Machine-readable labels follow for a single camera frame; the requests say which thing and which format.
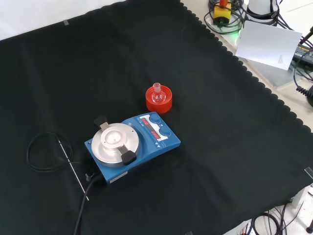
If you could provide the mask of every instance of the white floor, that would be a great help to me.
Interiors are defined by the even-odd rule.
[[[310,193],[313,194],[313,188],[310,188]],[[285,211],[285,223],[288,224],[297,214],[298,208],[294,208],[291,204],[288,204]],[[277,207],[281,212],[283,206]],[[269,213],[273,214],[278,221],[280,221],[280,215],[275,210],[272,209]],[[310,225],[313,220],[313,197],[307,194],[303,206],[299,212],[297,218],[287,226],[287,232],[289,235],[308,235],[306,232],[306,228]],[[270,220],[271,231],[274,235],[276,232],[276,226],[272,220]],[[269,226],[268,226],[268,218],[267,217],[259,217],[256,220],[255,228],[260,235],[270,235]],[[255,232],[252,230],[250,235],[255,235]]]

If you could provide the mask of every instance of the white cylinder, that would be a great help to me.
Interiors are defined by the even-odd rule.
[[[278,10],[278,5],[276,4],[276,0],[273,0],[272,6],[273,6],[274,11]],[[248,8],[254,14],[258,14],[258,15],[268,14],[270,13],[270,0],[249,0]],[[260,23],[267,23],[273,20],[273,19],[260,20],[248,14],[247,14],[247,17],[249,20],[253,20],[256,22],[260,22]]]

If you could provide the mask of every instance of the electronic equipment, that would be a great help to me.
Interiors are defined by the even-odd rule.
[[[297,49],[295,50],[293,60],[297,62],[300,59],[300,57],[308,51],[310,51],[309,47],[299,44]],[[307,55],[305,55],[299,63],[313,68],[313,52],[310,52]]]
[[[177,136],[155,112],[112,124],[100,117],[95,124],[100,130],[85,146],[108,183],[180,145]]]

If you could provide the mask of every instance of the black cable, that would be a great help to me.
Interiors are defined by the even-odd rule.
[[[69,161],[71,163],[80,163],[80,162],[72,162],[74,153],[73,153],[73,147],[72,147],[72,144],[70,143],[70,141],[61,133],[57,133],[54,131],[48,131],[48,132],[44,132],[44,133],[41,133],[41,134],[38,134],[37,136],[35,136],[28,145],[27,152],[26,152],[26,162],[32,170],[34,170],[36,172],[40,172],[40,173],[51,173],[51,172],[58,171],[58,170],[62,169],[63,167],[65,167],[67,164],[69,164],[69,161],[67,161],[67,159],[64,159],[65,160],[64,163],[61,163],[60,165],[57,165],[57,166],[51,166],[51,167],[37,167],[37,166],[34,166],[30,162],[30,150],[31,150],[34,142],[37,141],[38,139],[44,137],[44,136],[49,136],[49,135],[54,136],[56,138],[56,141],[59,144],[61,144],[60,139],[63,139],[65,142],[65,145],[67,145],[69,147],[69,150],[70,150],[70,153],[68,154]]]
[[[300,206],[300,208],[299,208],[297,214],[295,215],[295,217],[292,219],[292,221],[290,221],[290,222],[283,228],[283,230],[286,229],[286,228],[288,227],[288,225],[291,224],[291,223],[298,217],[298,214],[299,214],[299,212],[300,212],[300,210],[301,210],[301,208],[302,208],[302,206],[303,206],[303,203],[301,204],[301,206]]]
[[[309,75],[310,77],[307,77],[306,75],[304,75],[301,71],[298,70],[298,68],[297,68],[297,72],[298,72],[302,77],[304,77],[304,78],[306,78],[306,79],[308,79],[308,80],[310,80],[310,81],[313,81],[313,78],[307,73],[307,71],[306,71],[306,73],[307,73],[307,75]]]
[[[280,228],[280,225],[279,225],[277,219],[276,219],[275,216],[273,216],[272,214],[266,213],[266,212],[260,214],[260,215],[259,215],[258,217],[256,217],[256,218],[254,218],[253,230],[254,230],[255,234],[256,234],[256,235],[259,235],[259,233],[258,233],[257,230],[255,229],[255,221],[256,221],[257,218],[259,218],[259,217],[261,217],[261,216],[267,216],[268,219],[272,219],[272,220],[274,221],[274,223],[275,223],[275,225],[276,225],[276,233],[275,233],[275,235],[279,235],[279,231],[280,231],[279,228]]]
[[[269,226],[269,233],[270,233],[270,235],[272,235],[272,229],[270,229],[269,216],[268,216],[268,226]]]
[[[287,28],[287,29],[289,29],[289,30],[294,31],[292,28],[290,28],[290,26],[287,24],[287,22],[284,20],[284,18],[283,18],[281,15],[278,15],[278,17],[282,20],[282,21],[278,20],[278,22],[280,22],[280,25],[281,25],[281,26],[284,25],[284,26],[285,26],[284,28]],[[305,40],[304,43],[305,43],[306,45],[308,45],[310,48],[313,47],[313,43],[311,43],[309,40]]]
[[[308,97],[310,97],[310,98],[313,98],[313,91],[306,90],[306,89],[304,89],[304,88],[302,88],[301,86],[298,85],[298,83],[297,83],[296,80],[295,80],[295,71],[297,70],[298,65],[299,65],[300,61],[302,60],[302,58],[303,58],[304,56],[306,56],[307,54],[309,54],[310,52],[312,52],[312,51],[313,51],[313,48],[311,48],[309,51],[307,51],[306,53],[304,53],[304,54],[299,58],[299,60],[297,61],[296,65],[295,65],[295,68],[293,69],[293,80],[294,80],[294,83],[295,83],[296,86],[297,86],[296,90],[297,90],[298,92],[300,92],[301,94],[303,94],[303,95],[305,95],[305,96],[308,96]]]
[[[82,200],[82,204],[80,206],[80,209],[79,209],[79,213],[78,213],[78,218],[77,218],[77,221],[76,221],[76,225],[75,225],[75,229],[74,229],[74,235],[77,234],[77,230],[78,230],[78,226],[80,224],[80,220],[82,218],[82,214],[83,214],[83,209],[84,209],[84,204],[85,204],[85,201],[86,201],[86,196],[87,196],[87,193],[89,192],[89,189],[91,188],[91,186],[97,182],[97,181],[100,181],[103,179],[103,176],[101,174],[97,175],[97,176],[94,176],[92,178],[92,180],[90,181],[89,185],[87,186],[86,188],[86,191],[85,191],[85,194],[84,194],[84,197],[83,197],[83,200]]]
[[[282,214],[280,213],[280,211],[279,211],[276,207],[274,207],[274,208],[275,208],[275,210],[277,210],[277,212],[279,213],[280,218],[282,218]]]
[[[310,75],[310,73],[307,71],[307,69],[304,67],[303,70],[310,77],[309,80],[313,81],[313,77]]]
[[[244,7],[243,7],[243,5],[242,5],[242,2],[240,2],[240,1],[239,1],[239,6],[240,6],[240,8],[243,10],[243,12],[245,12],[246,14],[248,14],[248,15],[250,15],[250,16],[256,18],[256,19],[257,19],[258,17],[260,17],[260,16],[262,16],[262,17],[270,16],[272,19],[276,19],[276,18],[278,17],[278,15],[279,15],[277,11],[274,11],[274,12],[271,12],[271,13],[267,13],[267,14],[263,14],[263,15],[249,13],[249,12],[247,12],[247,11],[244,9]]]
[[[255,222],[255,220],[252,219],[252,220],[251,220],[251,224],[250,224],[250,228],[249,228],[248,232],[246,233],[246,235],[250,235],[250,233],[251,233],[251,231],[252,231],[252,228],[253,228],[253,226],[254,226],[254,222]]]
[[[212,16],[212,11],[214,10],[214,7],[217,6],[219,8],[222,9],[227,9],[231,12],[232,15],[236,16],[236,19],[230,23],[221,23],[219,21],[217,21],[216,19],[214,19],[214,17]],[[206,24],[206,26],[213,32],[221,34],[221,35],[225,35],[225,34],[231,34],[231,33],[235,33],[235,32],[239,32],[241,29],[241,25],[243,23],[243,16],[242,16],[242,12],[240,10],[238,10],[239,13],[237,13],[234,9],[230,9],[228,7],[225,6],[220,6],[218,5],[218,2],[213,2],[213,0],[209,1],[209,12],[204,16],[204,22]],[[237,27],[237,29],[232,30],[232,31],[227,31],[227,32],[223,32],[223,31],[217,31],[215,28],[213,28],[207,21],[206,21],[206,17],[210,15],[213,23],[217,24],[217,27],[222,28],[222,27],[227,27],[227,28],[234,28]]]

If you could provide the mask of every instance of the metal rod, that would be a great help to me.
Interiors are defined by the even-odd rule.
[[[72,166],[72,163],[70,162],[70,160],[69,160],[69,158],[68,158],[68,156],[67,156],[67,153],[65,152],[65,150],[64,150],[64,148],[63,148],[63,146],[62,146],[60,140],[58,140],[58,142],[59,142],[59,144],[60,144],[60,146],[61,146],[61,148],[62,148],[62,150],[63,150],[63,152],[64,152],[64,154],[65,154],[65,156],[66,156],[66,158],[67,158],[67,161],[68,161],[69,164],[70,164],[70,167],[72,168],[72,171],[74,172],[74,174],[75,174],[75,176],[76,176],[76,178],[77,178],[77,181],[78,181],[80,187],[82,188],[82,190],[83,190],[83,192],[84,192],[84,194],[85,194],[85,190],[84,190],[82,184],[81,184],[80,181],[79,181],[79,178],[78,178],[78,176],[77,176],[77,174],[76,174],[76,171],[74,170],[74,168],[73,168],[73,166]]]

